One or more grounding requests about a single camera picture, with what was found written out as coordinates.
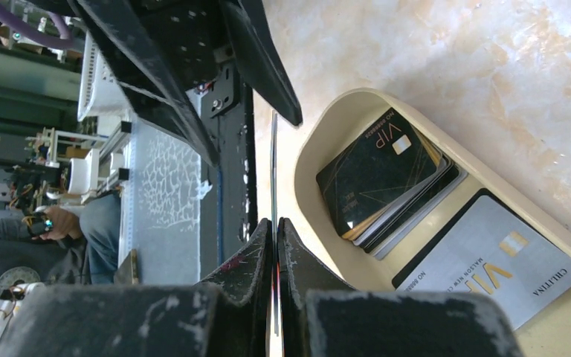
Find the silver VIP credit card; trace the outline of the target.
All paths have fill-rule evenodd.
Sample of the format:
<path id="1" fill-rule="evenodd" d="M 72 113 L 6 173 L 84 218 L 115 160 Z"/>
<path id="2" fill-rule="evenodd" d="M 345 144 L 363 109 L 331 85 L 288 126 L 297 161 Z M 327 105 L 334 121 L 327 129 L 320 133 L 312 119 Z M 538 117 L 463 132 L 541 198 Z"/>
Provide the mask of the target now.
<path id="1" fill-rule="evenodd" d="M 518 329 L 571 288 L 571 257 L 483 188 L 392 285 L 399 292 L 487 295 Z"/>

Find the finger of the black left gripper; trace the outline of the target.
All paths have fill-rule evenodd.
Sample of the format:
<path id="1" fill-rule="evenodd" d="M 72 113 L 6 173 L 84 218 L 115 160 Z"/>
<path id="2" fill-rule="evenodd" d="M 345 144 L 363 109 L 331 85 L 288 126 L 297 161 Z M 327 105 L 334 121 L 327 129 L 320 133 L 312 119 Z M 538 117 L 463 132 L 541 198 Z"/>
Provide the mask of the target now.
<path id="1" fill-rule="evenodd" d="M 301 105 L 275 48 L 262 1 L 219 5 L 238 72 L 291 125 L 301 125 Z"/>
<path id="2" fill-rule="evenodd" d="M 219 153 L 155 41 L 129 1 L 70 1 L 101 50 L 135 114 L 188 144 L 210 166 Z"/>

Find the operator hand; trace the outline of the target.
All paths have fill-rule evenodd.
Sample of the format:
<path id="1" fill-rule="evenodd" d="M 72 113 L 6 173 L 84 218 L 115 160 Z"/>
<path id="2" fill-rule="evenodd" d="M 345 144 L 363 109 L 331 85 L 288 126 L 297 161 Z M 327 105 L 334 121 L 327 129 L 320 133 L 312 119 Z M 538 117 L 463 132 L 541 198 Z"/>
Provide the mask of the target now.
<path id="1" fill-rule="evenodd" d="M 60 206 L 50 206 L 44 210 L 44 213 L 53 222 L 54 227 L 49 232 L 33 237 L 34 240 L 59 240 L 67 236 L 72 239 L 84 237 L 80 227 L 80 217 L 75 213 Z"/>

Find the person in grey clothes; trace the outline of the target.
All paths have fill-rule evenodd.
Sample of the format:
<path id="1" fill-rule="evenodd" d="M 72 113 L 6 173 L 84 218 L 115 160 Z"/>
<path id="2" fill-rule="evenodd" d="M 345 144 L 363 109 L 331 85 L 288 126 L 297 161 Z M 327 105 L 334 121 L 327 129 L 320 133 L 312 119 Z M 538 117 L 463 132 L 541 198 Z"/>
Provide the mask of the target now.
<path id="1" fill-rule="evenodd" d="M 46 284 L 112 284 L 118 267 L 119 194 L 106 194 L 70 211 L 80 217 L 83 238 L 34 240 L 22 233 L 22 220 L 0 218 L 0 281 L 7 271 L 22 268 Z"/>

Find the beige oval tray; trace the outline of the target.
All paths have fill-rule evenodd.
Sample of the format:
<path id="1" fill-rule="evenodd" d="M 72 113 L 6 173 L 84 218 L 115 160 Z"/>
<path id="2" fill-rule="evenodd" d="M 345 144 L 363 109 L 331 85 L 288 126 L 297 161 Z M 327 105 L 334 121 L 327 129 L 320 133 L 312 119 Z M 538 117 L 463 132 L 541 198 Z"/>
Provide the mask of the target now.
<path id="1" fill-rule="evenodd" d="M 527 356 L 571 356 L 571 233 L 413 107 L 353 89 L 294 169 L 306 221 L 360 289 L 469 292 Z"/>

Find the stack of cards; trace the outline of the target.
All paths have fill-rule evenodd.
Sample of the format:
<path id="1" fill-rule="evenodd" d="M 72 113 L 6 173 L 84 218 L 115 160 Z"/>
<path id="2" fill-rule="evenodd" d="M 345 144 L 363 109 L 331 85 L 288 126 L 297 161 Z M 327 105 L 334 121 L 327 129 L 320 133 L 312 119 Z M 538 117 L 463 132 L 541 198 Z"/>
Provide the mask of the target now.
<path id="1" fill-rule="evenodd" d="M 352 239 L 353 245 L 367 253 L 399 236 L 416 214 L 465 177 L 444 153 L 426 145 L 406 149 L 384 169 L 381 183 L 362 193 L 381 207 Z"/>

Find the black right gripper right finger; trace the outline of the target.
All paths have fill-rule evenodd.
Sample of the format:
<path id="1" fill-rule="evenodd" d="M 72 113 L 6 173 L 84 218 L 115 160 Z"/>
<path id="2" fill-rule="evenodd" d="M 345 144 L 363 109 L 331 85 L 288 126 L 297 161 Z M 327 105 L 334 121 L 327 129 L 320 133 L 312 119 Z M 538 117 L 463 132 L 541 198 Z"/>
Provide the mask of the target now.
<path id="1" fill-rule="evenodd" d="M 279 222 L 286 356 L 520 356 L 501 308 L 470 293 L 354 289 Z"/>

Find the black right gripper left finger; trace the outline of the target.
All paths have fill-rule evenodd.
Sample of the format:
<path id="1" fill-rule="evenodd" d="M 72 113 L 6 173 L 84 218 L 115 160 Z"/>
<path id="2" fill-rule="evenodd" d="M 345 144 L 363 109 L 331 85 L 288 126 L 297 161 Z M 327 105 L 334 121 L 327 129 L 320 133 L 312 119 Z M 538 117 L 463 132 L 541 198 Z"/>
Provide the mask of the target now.
<path id="1" fill-rule="evenodd" d="M 271 222 L 193 286 L 51 286 L 0 341 L 0 356 L 264 356 Z"/>

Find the black VIP credit card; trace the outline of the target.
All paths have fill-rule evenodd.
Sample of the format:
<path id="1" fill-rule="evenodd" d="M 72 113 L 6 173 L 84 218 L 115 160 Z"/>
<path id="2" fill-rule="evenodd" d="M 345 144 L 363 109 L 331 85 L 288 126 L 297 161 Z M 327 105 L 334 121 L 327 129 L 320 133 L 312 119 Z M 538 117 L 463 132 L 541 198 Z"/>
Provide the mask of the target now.
<path id="1" fill-rule="evenodd" d="M 389 108 L 317 175 L 316 182 L 338 236 L 352 240 L 381 204 L 362 193 L 381 183 L 384 166 L 410 147 L 436 149 Z"/>

